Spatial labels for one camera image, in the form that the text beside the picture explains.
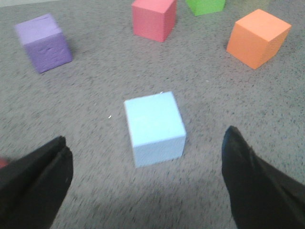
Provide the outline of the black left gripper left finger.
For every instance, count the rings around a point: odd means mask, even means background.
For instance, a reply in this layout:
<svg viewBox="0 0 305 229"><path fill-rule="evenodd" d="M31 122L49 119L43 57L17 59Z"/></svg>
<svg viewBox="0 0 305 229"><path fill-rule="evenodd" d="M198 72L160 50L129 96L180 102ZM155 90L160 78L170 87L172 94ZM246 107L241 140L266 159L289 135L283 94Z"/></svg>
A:
<svg viewBox="0 0 305 229"><path fill-rule="evenodd" d="M48 229L73 178L73 155L59 136L0 170L0 227Z"/></svg>

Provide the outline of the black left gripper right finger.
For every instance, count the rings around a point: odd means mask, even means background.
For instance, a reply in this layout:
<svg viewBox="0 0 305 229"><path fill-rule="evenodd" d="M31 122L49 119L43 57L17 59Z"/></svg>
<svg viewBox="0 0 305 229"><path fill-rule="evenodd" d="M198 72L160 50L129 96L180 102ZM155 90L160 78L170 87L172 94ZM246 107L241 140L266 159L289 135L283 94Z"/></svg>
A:
<svg viewBox="0 0 305 229"><path fill-rule="evenodd" d="M305 187L257 156L238 128L222 143L222 175L239 229L303 229Z"/></svg>

